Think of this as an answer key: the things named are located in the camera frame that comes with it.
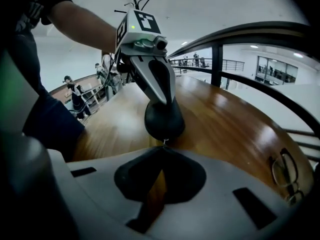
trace white ceiling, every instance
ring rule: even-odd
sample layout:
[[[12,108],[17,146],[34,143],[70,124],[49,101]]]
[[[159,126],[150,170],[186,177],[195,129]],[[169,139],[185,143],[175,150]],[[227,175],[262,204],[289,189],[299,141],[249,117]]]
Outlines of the white ceiling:
[[[117,27],[126,3],[132,0],[73,0]],[[144,11],[154,14],[170,41],[195,40],[215,31],[260,21],[292,21],[307,24],[291,0],[150,0]],[[61,37],[52,26],[39,24],[35,36]]]
[[[278,48],[278,47],[266,46],[266,45],[261,45],[261,44],[257,44],[258,48],[251,48],[250,45],[252,45],[252,44],[239,44],[237,46],[240,47],[240,49],[243,51],[260,53],[260,56],[264,56],[264,54],[265,54],[265,57],[269,58],[270,55],[272,55],[272,54],[279,55],[279,56],[285,57],[287,59],[293,60],[295,62],[305,64],[315,70],[318,70],[318,71],[320,70],[320,63],[312,58],[309,58],[303,52],[300,52],[297,50],[282,49],[282,48]],[[299,58],[299,57],[294,56],[294,53],[302,54],[303,58]]]

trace glass window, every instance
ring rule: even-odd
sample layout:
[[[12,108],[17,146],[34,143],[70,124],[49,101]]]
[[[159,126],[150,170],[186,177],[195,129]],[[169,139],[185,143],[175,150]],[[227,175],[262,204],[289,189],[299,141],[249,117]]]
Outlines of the glass window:
[[[220,88],[224,90],[228,90],[229,79],[225,77],[221,77]]]
[[[267,85],[292,84],[298,68],[272,58],[258,57],[255,80]]]
[[[286,77],[284,79],[284,84],[292,84],[296,82],[298,74],[298,68],[295,66],[288,65],[286,67]]]

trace white robot body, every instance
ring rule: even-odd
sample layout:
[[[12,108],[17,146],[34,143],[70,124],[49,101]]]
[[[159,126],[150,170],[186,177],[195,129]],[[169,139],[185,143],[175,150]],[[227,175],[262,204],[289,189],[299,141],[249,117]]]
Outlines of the white robot body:
[[[156,17],[141,10],[130,9],[117,28],[115,53],[123,44],[130,44],[142,39],[153,42],[156,37],[165,38]]]

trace person's arm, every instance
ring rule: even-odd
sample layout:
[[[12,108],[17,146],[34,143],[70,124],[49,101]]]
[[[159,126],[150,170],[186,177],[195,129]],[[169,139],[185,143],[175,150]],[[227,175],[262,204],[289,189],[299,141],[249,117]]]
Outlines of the person's arm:
[[[81,93],[81,94],[84,94],[85,93],[85,90],[84,90],[84,88],[82,87],[82,85],[76,85],[75,86],[78,90],[79,90],[79,92]]]
[[[68,91],[65,93],[64,97],[68,98],[71,95],[72,95],[72,90],[68,89]]]
[[[73,41],[115,53],[116,29],[91,11],[71,1],[62,1],[52,7],[47,17]]]

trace black metal railing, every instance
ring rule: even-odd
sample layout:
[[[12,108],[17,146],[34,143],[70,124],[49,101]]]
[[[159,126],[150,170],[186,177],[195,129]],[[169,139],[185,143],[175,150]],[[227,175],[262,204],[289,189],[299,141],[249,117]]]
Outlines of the black metal railing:
[[[180,67],[197,67],[203,69],[212,68],[212,58],[180,58],[180,59],[170,59],[170,64],[172,66]]]
[[[290,48],[301,51],[309,57],[320,61],[320,52],[313,42],[317,32],[310,26],[286,21],[264,21],[229,27],[215,33],[201,37],[170,54],[167,58],[185,55],[205,48],[212,49],[211,70],[199,67],[175,66],[179,70],[193,70],[211,73],[211,84],[221,85],[221,78],[225,77],[253,87],[284,104],[288,109],[300,117],[320,139],[320,123],[302,106],[283,95],[281,92],[252,79],[223,71],[223,45],[230,44],[264,44],[269,46]]]
[[[190,73],[194,71],[192,68],[201,68],[201,69],[212,69],[212,58],[182,58],[182,59],[171,59],[169,60],[171,66],[173,67],[174,73],[176,75],[181,75],[185,73]],[[245,63],[242,61],[224,59],[222,61],[222,70],[224,71],[243,71]]]
[[[303,130],[294,130],[294,129],[284,129],[289,134],[303,135],[309,137],[316,137],[313,132],[303,131]]]

